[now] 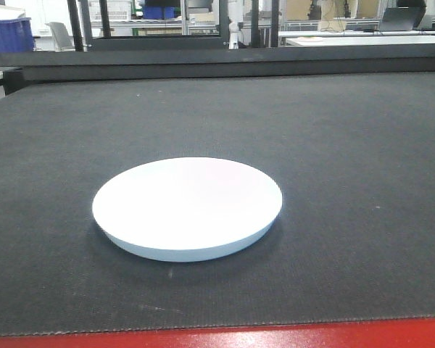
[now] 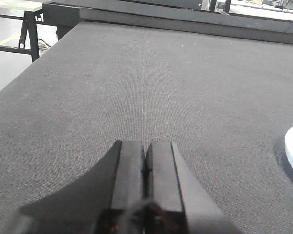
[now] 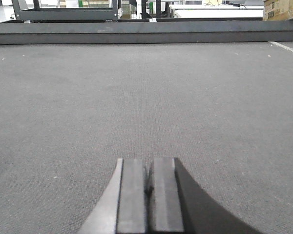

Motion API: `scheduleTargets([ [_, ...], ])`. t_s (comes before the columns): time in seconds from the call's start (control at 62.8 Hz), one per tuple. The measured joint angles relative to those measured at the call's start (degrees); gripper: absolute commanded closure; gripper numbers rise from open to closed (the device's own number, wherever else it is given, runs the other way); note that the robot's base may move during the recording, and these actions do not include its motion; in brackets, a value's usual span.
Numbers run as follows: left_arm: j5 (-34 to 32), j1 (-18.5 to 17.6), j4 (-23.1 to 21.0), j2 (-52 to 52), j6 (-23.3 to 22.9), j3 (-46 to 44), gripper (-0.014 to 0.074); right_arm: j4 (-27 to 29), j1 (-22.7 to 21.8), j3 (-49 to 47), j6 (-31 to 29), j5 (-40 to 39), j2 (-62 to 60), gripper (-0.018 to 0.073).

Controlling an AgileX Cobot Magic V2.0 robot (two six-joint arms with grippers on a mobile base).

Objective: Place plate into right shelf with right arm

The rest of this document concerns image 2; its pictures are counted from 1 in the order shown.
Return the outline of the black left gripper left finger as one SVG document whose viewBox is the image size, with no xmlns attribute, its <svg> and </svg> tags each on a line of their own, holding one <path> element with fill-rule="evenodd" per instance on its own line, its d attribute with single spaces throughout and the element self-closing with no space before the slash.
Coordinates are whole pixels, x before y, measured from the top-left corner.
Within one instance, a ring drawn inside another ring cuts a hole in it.
<svg viewBox="0 0 293 234">
<path fill-rule="evenodd" d="M 55 193 L 22 206 L 19 234 L 96 234 L 143 197 L 142 146 L 116 141 L 89 171 Z"/>
</svg>

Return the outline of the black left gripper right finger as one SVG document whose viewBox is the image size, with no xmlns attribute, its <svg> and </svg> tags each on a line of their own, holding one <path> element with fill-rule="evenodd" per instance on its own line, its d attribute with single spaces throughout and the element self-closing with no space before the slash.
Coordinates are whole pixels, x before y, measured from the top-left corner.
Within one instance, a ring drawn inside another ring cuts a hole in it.
<svg viewBox="0 0 293 234">
<path fill-rule="evenodd" d="M 153 142 L 146 156 L 147 195 L 163 210 L 150 210 L 147 234 L 240 234 L 183 160 L 175 143 Z"/>
</svg>

